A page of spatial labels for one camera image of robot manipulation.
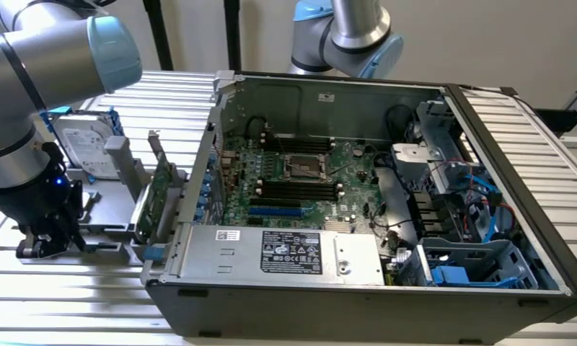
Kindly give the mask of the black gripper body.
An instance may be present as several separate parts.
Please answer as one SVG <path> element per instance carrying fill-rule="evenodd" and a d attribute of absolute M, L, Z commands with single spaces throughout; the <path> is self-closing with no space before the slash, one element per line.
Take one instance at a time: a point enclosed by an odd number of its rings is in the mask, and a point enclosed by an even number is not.
<path fill-rule="evenodd" d="M 15 221 L 23 234 L 61 235 L 53 216 L 57 213 L 75 216 L 75 182 L 57 175 L 0 188 L 0 211 Z"/>

